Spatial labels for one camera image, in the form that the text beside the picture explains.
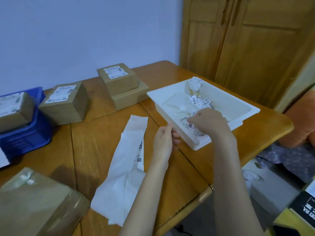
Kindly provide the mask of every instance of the white plastic tray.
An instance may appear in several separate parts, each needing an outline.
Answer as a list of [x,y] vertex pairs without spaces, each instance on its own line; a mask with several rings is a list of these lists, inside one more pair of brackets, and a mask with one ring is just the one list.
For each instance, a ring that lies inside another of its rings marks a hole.
[[[185,93],[187,88],[186,80],[175,83],[160,89],[156,89],[147,92],[147,95],[154,101],[155,108],[160,115],[168,122],[171,123],[178,131],[181,138],[191,147],[193,150],[198,150],[201,147],[209,144],[211,139],[208,135],[197,137],[194,136],[183,124],[180,123],[181,117],[172,113],[163,104],[171,96],[177,92]],[[203,98],[210,99],[211,102],[222,112],[223,116],[229,121],[228,125],[231,130],[242,126],[243,121],[256,113],[259,113],[260,109],[253,105],[213,86],[202,80],[202,88],[200,94]]]

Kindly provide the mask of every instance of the cardboard box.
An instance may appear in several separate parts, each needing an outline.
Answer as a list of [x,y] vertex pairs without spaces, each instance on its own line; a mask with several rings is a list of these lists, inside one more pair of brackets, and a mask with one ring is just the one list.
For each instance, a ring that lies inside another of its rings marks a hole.
[[0,97],[0,133],[32,122],[34,106],[26,92]]
[[1,235],[71,236],[90,202],[26,167],[0,188],[0,205]]
[[39,109],[55,126],[82,122],[89,104],[82,82],[61,84],[53,88]]
[[150,88],[140,79],[138,81],[138,88],[111,96],[117,111],[149,98],[147,92]]
[[139,86],[137,75],[124,63],[97,69],[97,73],[103,79],[110,96]]

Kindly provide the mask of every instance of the white envelope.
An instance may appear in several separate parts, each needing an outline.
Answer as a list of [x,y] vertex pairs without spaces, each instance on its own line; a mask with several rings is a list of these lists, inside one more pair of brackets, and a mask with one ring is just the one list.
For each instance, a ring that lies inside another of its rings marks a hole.
[[143,143],[147,122],[147,117],[131,115],[121,134],[107,178],[92,199],[91,208],[108,218],[109,224],[123,226],[144,179],[145,172],[138,168],[135,159]]

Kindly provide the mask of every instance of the white wall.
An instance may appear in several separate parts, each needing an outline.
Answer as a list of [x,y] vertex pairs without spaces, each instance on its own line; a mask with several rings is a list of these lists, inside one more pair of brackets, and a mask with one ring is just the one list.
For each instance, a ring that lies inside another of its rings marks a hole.
[[0,95],[179,64],[183,0],[0,0]]

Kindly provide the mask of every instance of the cabinet door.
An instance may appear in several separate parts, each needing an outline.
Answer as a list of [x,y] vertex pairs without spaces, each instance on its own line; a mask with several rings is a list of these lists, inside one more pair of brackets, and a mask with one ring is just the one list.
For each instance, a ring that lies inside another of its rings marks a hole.
[[214,80],[234,0],[184,0],[180,66]]
[[235,0],[215,82],[273,108],[315,46],[315,0]]

